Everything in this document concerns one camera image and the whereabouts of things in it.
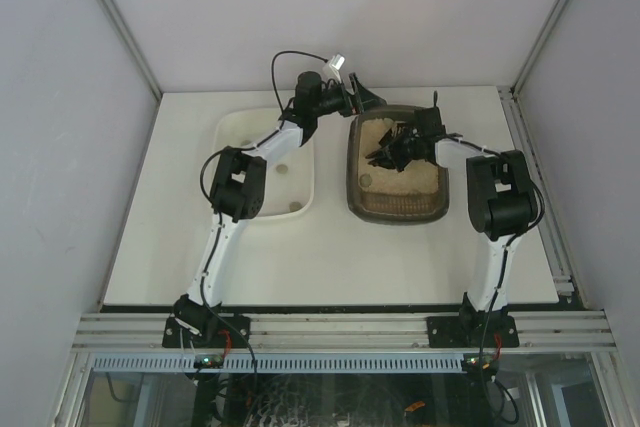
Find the black slotted litter scoop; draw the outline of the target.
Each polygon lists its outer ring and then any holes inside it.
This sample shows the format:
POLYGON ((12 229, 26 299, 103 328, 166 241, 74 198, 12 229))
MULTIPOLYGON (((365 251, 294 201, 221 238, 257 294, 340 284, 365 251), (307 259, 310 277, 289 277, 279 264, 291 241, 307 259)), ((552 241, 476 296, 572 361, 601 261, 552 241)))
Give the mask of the black slotted litter scoop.
POLYGON ((397 123, 391 127, 379 140, 379 147, 373 152, 367 154, 365 159, 368 164, 373 167, 384 168, 387 170, 395 170, 392 162, 392 142, 395 137, 396 129, 400 126, 410 126, 408 123, 397 123))

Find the dark translucent litter box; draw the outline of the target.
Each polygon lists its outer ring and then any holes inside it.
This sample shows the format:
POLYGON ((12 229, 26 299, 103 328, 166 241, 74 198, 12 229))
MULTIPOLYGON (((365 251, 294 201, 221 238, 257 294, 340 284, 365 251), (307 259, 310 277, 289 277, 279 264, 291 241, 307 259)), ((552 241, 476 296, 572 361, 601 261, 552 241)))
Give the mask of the dark translucent litter box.
POLYGON ((439 186, 430 195, 388 195, 366 193, 359 185, 357 177, 360 130, 366 120, 391 118, 397 123, 414 119, 414 106, 389 105, 366 112, 356 117, 350 125, 346 192, 350 211, 366 222, 381 224, 425 224, 439 220, 449 208, 449 175, 439 169, 439 186))

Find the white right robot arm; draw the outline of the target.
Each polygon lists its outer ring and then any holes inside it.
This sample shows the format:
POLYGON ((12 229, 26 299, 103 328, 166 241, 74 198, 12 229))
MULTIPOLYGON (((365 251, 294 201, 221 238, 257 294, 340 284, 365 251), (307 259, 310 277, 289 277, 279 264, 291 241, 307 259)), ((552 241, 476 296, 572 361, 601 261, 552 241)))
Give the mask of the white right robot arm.
POLYGON ((544 216, 544 200, 524 154, 496 151, 447 132, 436 107, 416 110, 379 144, 398 172, 424 160, 465 174, 469 221, 479 234, 474 273, 456 314, 427 319, 429 344, 483 347, 501 340, 517 347, 515 321, 508 312, 508 278, 519 242, 544 216))

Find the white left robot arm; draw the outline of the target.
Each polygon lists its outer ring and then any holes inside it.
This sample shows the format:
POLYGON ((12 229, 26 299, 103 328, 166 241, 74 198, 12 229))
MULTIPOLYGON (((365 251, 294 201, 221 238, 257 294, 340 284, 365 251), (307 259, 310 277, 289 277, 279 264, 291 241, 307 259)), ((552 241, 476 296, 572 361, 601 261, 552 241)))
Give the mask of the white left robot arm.
POLYGON ((266 192, 268 168, 304 146, 314 135, 321 117, 338 113, 351 117, 387 104, 365 88, 357 76, 351 87, 307 71, 298 76, 295 92, 274 129, 248 147, 226 146, 203 164, 216 161, 211 184, 200 178, 200 188, 212 208, 212 229, 205 252, 187 292, 174 304, 166 329, 181 342, 206 345, 218 335, 219 306, 232 248, 249 221, 260 213, 266 192))

